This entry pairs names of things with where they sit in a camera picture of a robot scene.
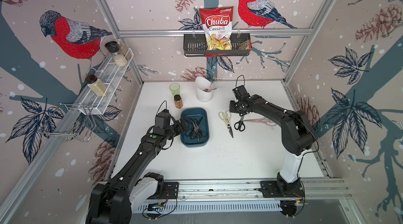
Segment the black wall basket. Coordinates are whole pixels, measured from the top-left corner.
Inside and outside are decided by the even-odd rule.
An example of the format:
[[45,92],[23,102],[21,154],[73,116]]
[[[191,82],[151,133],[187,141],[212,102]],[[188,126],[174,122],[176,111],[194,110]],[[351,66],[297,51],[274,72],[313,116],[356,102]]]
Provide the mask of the black wall basket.
[[251,51],[250,34],[233,34],[216,39],[214,35],[184,35],[184,55],[187,57],[248,56]]

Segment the pale spice jar lying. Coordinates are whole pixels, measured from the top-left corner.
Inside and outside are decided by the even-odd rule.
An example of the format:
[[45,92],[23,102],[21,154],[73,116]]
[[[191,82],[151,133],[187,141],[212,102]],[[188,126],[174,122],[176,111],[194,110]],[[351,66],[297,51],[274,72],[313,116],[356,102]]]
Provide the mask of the pale spice jar lying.
[[85,78],[85,81],[97,97],[101,98],[108,95],[107,86],[97,76],[89,75]]

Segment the green glass cup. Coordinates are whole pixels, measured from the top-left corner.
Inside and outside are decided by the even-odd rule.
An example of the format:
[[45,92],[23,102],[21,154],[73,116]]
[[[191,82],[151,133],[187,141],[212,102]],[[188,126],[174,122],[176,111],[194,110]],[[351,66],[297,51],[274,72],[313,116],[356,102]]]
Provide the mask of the green glass cup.
[[172,83],[169,86],[170,92],[173,96],[180,95],[181,87],[178,83]]

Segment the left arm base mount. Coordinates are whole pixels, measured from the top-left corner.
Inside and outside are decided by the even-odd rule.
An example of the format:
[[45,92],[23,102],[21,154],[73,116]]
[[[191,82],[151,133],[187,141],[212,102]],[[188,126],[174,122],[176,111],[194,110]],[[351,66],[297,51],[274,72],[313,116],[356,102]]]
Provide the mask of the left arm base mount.
[[156,179],[157,189],[154,195],[150,196],[149,199],[176,199],[178,196],[178,182],[166,182],[164,176],[157,173],[151,173],[151,178]]

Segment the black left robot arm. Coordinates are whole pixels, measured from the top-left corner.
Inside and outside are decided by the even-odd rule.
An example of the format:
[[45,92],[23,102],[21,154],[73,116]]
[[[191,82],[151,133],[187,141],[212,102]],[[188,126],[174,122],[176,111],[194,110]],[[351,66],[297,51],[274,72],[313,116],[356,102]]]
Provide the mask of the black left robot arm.
[[155,116],[155,124],[141,138],[133,156],[105,184],[97,184],[91,192],[87,224],[128,224],[133,211],[163,187],[163,176],[140,176],[150,162],[174,139],[188,129],[184,119],[176,120],[168,109]]

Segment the black scissors with steel blades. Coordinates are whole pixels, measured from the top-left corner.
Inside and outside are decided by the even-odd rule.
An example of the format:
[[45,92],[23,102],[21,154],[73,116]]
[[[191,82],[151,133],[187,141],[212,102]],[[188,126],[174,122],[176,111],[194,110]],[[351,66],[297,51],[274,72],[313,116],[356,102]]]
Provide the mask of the black scissors with steel blades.
[[234,124],[235,130],[240,131],[240,132],[243,132],[245,130],[246,126],[244,124],[244,117],[245,117],[245,114],[240,115],[240,120]]

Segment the glass jar behind on shelf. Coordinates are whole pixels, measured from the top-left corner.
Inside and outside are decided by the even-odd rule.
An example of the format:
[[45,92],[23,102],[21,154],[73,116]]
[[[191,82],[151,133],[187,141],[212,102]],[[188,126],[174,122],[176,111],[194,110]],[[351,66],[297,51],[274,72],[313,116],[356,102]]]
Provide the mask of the glass jar behind on shelf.
[[126,45],[126,43],[122,39],[117,39],[116,42],[118,44],[120,52],[125,56],[127,60],[129,60],[131,58],[131,55],[129,53],[129,48]]

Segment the cream handled scissors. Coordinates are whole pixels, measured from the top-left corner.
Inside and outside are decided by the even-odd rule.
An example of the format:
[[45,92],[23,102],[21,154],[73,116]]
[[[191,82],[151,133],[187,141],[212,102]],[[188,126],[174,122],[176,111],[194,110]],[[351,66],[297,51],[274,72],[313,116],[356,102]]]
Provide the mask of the cream handled scissors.
[[233,129],[232,129],[232,124],[231,124],[231,113],[229,111],[220,111],[219,112],[219,118],[225,123],[231,137],[233,138]]

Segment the teal storage box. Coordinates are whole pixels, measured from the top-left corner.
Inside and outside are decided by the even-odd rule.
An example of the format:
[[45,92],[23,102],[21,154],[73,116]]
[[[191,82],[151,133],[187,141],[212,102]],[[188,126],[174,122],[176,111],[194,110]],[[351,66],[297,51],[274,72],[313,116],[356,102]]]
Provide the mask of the teal storage box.
[[181,134],[181,142],[186,147],[201,147],[209,140],[208,117],[205,109],[193,107],[185,109],[181,118],[188,124],[188,129]]

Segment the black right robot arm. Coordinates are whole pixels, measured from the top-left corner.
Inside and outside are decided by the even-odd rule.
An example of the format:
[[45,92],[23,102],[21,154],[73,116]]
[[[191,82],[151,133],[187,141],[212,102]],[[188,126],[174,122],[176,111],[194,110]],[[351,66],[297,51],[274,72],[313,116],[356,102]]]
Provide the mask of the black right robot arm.
[[287,152],[277,181],[283,184],[297,182],[303,155],[317,140],[307,114],[301,110],[286,110],[266,101],[257,94],[251,96],[244,85],[235,87],[233,93],[236,100],[230,101],[229,111],[241,116],[241,119],[234,125],[235,129],[245,130],[243,118],[250,113],[260,114],[280,126],[281,142]]

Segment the white utensil holder cup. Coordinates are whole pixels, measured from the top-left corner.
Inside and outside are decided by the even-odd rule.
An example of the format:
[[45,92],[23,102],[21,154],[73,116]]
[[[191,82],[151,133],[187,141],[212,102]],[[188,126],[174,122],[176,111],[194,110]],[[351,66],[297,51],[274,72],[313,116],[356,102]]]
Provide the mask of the white utensil holder cup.
[[204,77],[195,79],[196,96],[200,102],[209,102],[213,98],[213,92],[210,91],[211,82]]

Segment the fork in holder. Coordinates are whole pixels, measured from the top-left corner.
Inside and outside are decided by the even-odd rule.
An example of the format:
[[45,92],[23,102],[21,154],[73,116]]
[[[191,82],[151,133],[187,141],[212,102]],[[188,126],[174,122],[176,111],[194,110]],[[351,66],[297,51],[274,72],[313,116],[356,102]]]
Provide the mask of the fork in holder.
[[213,90],[215,90],[215,88],[213,87],[214,81],[210,83],[209,87],[203,89],[204,92],[212,92]]

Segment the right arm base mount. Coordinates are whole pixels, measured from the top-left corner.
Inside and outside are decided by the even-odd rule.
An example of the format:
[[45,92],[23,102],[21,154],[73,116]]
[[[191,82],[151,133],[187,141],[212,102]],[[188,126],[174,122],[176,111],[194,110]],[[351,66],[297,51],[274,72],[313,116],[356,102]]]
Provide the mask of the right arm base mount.
[[282,178],[261,181],[258,191],[264,198],[302,198],[305,195],[300,179],[286,183]]

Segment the pink handled scissors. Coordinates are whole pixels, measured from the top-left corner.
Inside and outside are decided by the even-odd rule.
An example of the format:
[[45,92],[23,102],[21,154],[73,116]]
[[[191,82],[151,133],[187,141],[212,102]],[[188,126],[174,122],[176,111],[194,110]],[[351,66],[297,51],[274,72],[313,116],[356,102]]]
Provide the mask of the pink handled scissors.
[[269,120],[265,117],[260,118],[260,119],[248,119],[248,120],[244,120],[244,122],[250,122],[250,123],[262,123],[265,124],[267,126],[273,127],[276,126],[277,124],[275,122],[273,122],[272,120]]

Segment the small black scissors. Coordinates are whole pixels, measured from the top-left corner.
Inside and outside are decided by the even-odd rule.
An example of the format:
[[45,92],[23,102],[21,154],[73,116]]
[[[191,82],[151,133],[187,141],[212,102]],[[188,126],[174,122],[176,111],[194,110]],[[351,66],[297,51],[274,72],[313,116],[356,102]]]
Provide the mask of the small black scissors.
[[192,125],[193,125],[193,129],[191,130],[191,133],[189,135],[190,139],[200,140],[201,138],[204,138],[207,136],[207,133],[200,129],[200,127],[197,124],[197,121],[192,120]]

